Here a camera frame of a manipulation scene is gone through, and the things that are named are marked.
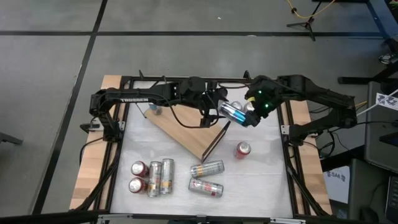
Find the gray floor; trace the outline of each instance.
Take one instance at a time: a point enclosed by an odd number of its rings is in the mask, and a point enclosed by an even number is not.
[[[100,4],[5,0],[0,3],[0,30],[92,30]],[[303,15],[316,6],[311,1],[295,4]],[[385,4],[372,4],[388,33],[395,33],[396,23]],[[299,30],[285,24],[298,21],[285,1],[114,0],[108,1],[100,30],[295,32]],[[365,4],[348,3],[332,5],[315,18],[313,28],[378,31]],[[0,216],[30,213],[87,41],[88,37],[0,37],[0,131],[25,140],[22,146],[0,144]],[[91,119],[90,95],[99,90],[103,75],[138,75],[139,69],[145,75],[204,77],[241,77],[245,70],[252,76],[299,73],[317,85],[353,95],[359,103],[367,88],[339,85],[336,78],[370,77],[380,71],[377,57],[387,52],[381,42],[348,37],[319,37],[316,42],[308,37],[98,37],[44,212],[68,209],[79,150],[86,140],[79,124]],[[348,147],[362,144],[363,130],[360,126],[342,130],[342,142]],[[318,145],[328,141],[324,136]]]

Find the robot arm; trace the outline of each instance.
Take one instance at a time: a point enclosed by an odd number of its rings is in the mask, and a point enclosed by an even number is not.
[[[245,99],[254,107],[248,119],[266,118],[268,114],[280,106],[285,100],[310,100],[332,108],[329,115],[308,124],[290,125],[285,132],[290,143],[301,146],[304,139],[332,127],[351,128],[357,124],[353,96],[346,96],[316,86],[310,79],[302,75],[287,75],[271,80],[265,76],[256,77],[250,84]]]
[[[312,133],[339,127],[350,128],[356,125],[354,98],[316,86],[302,75],[286,75],[272,80],[266,76],[256,77],[249,85],[245,99],[250,101],[254,111],[241,115],[243,126],[257,126],[261,118],[280,106],[285,100],[311,100],[330,108],[331,113],[308,124],[293,124],[287,130],[290,143],[302,145],[303,140]],[[218,110],[219,101],[227,101],[225,88],[217,88],[217,82],[206,81],[200,77],[190,77],[181,82],[155,85],[146,89],[100,90],[91,96],[90,114],[99,117],[104,126],[104,140],[118,142],[122,138],[118,122],[111,119],[109,110],[115,103],[149,102],[158,106],[184,105],[196,108],[203,115],[198,128],[208,128],[215,119],[210,115],[212,109]]]

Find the wooden board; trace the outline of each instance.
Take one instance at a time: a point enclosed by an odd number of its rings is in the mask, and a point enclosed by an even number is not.
[[[121,76],[120,75],[105,75],[101,89],[105,88],[119,88],[120,87]],[[119,118],[123,115],[123,107],[121,105]],[[109,111],[111,115],[114,113],[114,107]],[[87,142],[94,139],[98,139],[103,136],[102,131],[90,132],[87,137]],[[77,208],[83,201],[89,196],[91,191],[94,189],[98,180],[100,179],[101,167],[104,161],[106,149],[106,142],[98,141],[86,146],[83,153],[83,158],[81,160],[79,173],[77,175],[77,180],[75,184],[75,189],[73,191],[72,200],[70,202],[69,208]],[[108,184],[105,185],[103,195],[107,192]],[[104,198],[101,199],[100,208],[104,208]]]
[[[199,160],[202,159],[202,155],[221,132],[222,128],[218,124],[210,128],[184,128],[178,124],[170,108],[162,109],[163,112],[160,115],[155,115],[152,110],[147,110],[145,111],[145,116],[192,152]],[[202,118],[197,109],[187,106],[173,106],[173,110],[181,123],[187,126],[198,126]]]
[[[290,105],[292,108],[293,120],[295,124],[303,125],[311,122],[310,113],[308,111],[308,105],[306,101],[290,101]],[[282,105],[282,114],[285,124],[289,124],[289,121],[287,119],[286,106],[284,104]],[[313,137],[307,137],[305,141],[317,145]],[[310,191],[314,199],[321,205],[322,209],[324,209],[324,211],[326,211],[327,213],[332,214],[328,192],[326,190],[326,184],[323,178],[323,171],[319,160],[318,150],[309,144],[304,144],[303,146],[298,147],[298,149],[300,152],[304,181],[307,189]],[[292,164],[295,166],[294,159],[292,159],[291,161]],[[304,214],[302,196],[296,184],[295,193],[298,204],[298,213]]]
[[[115,87],[119,88],[121,76],[106,75],[103,79],[101,88]],[[121,105],[119,118],[123,115],[123,105]],[[308,112],[308,106],[306,101],[298,102],[291,101],[293,119],[297,124],[305,124],[310,122],[310,114]],[[285,106],[282,105],[282,113],[284,115],[285,124],[288,124],[287,113]],[[102,136],[102,132],[89,133],[87,142],[92,141]],[[306,138],[306,141],[315,143],[314,138]],[[101,166],[104,159],[106,142],[99,141],[90,144],[86,147],[85,153],[83,154],[83,160],[81,162],[80,170],[77,176],[75,190],[73,192],[72,201],[70,208],[76,208],[79,206],[84,199],[90,194],[95,185],[98,183],[100,178]],[[328,194],[326,191],[325,181],[323,179],[323,172],[318,157],[318,151],[313,146],[303,145],[299,147],[300,157],[302,161],[303,174],[305,183],[308,190],[314,196],[315,200],[322,206],[322,208],[331,214],[331,208],[329,204]],[[104,202],[106,201],[108,186],[106,185],[103,190],[103,197],[101,199],[100,208],[104,208]],[[303,214],[302,199],[299,189],[295,189],[296,198],[298,202],[299,213]]]

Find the soda can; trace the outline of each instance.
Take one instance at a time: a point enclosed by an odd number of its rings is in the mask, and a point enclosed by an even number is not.
[[[136,194],[147,190],[148,184],[141,178],[135,177],[129,183],[129,190]]]
[[[247,142],[240,142],[234,150],[234,156],[237,159],[243,159],[251,152],[251,146]]]
[[[163,159],[162,161],[162,177],[160,178],[160,193],[171,194],[174,177],[174,160]]]
[[[153,103],[149,103],[149,108],[152,110],[152,112],[154,113],[154,115],[160,115],[162,114],[162,108],[159,106],[156,106]]]
[[[244,106],[243,106],[243,113],[246,113],[248,111],[254,111],[254,107],[253,104],[251,102],[247,102]]]
[[[162,175],[162,163],[150,162],[149,183],[147,194],[150,197],[157,197],[160,194],[160,176]]]
[[[219,198],[223,196],[224,187],[221,184],[191,178],[188,190]]]
[[[192,177],[205,177],[213,174],[220,174],[224,172],[224,163],[222,160],[206,162],[204,164],[197,164],[191,166]]]
[[[147,177],[149,174],[149,168],[142,161],[136,161],[131,166],[132,174],[138,177]]]
[[[230,121],[234,121],[238,124],[243,124],[246,118],[241,110],[230,105],[228,102],[224,101],[218,106],[218,112],[228,118]]]
[[[242,110],[242,104],[240,103],[240,102],[238,102],[238,101],[234,101],[234,102],[232,102],[231,103],[231,106],[233,106],[233,107],[235,107],[236,109],[238,109],[238,110]]]

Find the white table surface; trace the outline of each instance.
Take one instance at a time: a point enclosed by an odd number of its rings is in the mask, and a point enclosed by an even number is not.
[[[154,82],[134,82],[134,88],[149,88]],[[238,86],[240,84],[223,84]],[[227,99],[245,104],[247,88],[229,89]],[[142,111],[149,107],[139,104]],[[223,127],[226,119],[219,124]],[[252,151],[243,160],[233,156],[240,141],[247,141]],[[171,195],[148,197],[132,194],[128,185],[133,178],[131,165],[140,160],[171,158],[175,161]],[[257,127],[244,128],[231,123],[223,139],[206,161],[222,159],[222,174],[201,179],[224,185],[221,198],[213,198],[188,190],[190,166],[200,163],[191,152],[163,130],[145,119],[135,104],[130,105],[122,146],[118,175],[111,204],[112,213],[163,215],[208,215],[226,217],[292,217],[292,207],[285,173],[279,122],[276,111],[262,119]]]

